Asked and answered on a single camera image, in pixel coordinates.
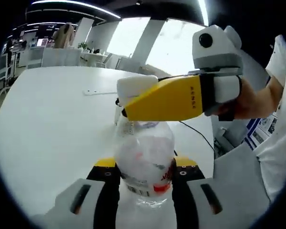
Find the hand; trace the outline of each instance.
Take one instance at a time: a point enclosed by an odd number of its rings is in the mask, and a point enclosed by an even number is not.
[[[247,119],[253,116],[255,109],[256,94],[250,83],[242,79],[242,90],[240,95],[229,103],[223,104],[214,112],[214,115],[221,115],[231,109],[235,110],[235,119]]]

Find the white cabinet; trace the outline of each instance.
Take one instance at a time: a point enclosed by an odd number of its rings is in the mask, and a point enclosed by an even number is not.
[[[29,52],[30,52],[30,50],[23,50],[23,51],[19,52],[20,57],[19,57],[18,67],[27,66],[27,63],[29,60]]]

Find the bottle label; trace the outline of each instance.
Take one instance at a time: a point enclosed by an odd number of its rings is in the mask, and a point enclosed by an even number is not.
[[[156,184],[148,184],[147,180],[138,180],[125,173],[122,173],[121,177],[131,192],[144,197],[157,197],[164,194],[171,187],[172,169],[173,163]]]

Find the white table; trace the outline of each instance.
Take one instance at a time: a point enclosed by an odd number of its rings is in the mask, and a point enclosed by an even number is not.
[[[102,62],[107,56],[100,53],[82,52],[81,57],[87,61],[86,66],[96,67],[96,62]]]
[[[83,90],[116,91],[117,80],[132,75],[103,68],[48,67],[25,70],[14,83],[0,109],[0,171],[28,215],[47,212],[55,197],[86,178],[99,158],[113,155],[117,95],[88,96]],[[187,123],[212,144],[209,117]],[[193,158],[211,177],[210,146],[190,128],[169,124],[176,151]]]

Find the white pillar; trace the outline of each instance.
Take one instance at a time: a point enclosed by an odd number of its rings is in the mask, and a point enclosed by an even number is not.
[[[81,21],[77,26],[72,46],[77,48],[77,45],[79,43],[86,42],[93,22],[94,22],[93,19],[88,19],[88,18],[81,19]]]
[[[137,47],[133,52],[132,60],[139,62],[141,66],[145,65],[153,44],[156,41],[164,23],[165,21],[149,20]]]

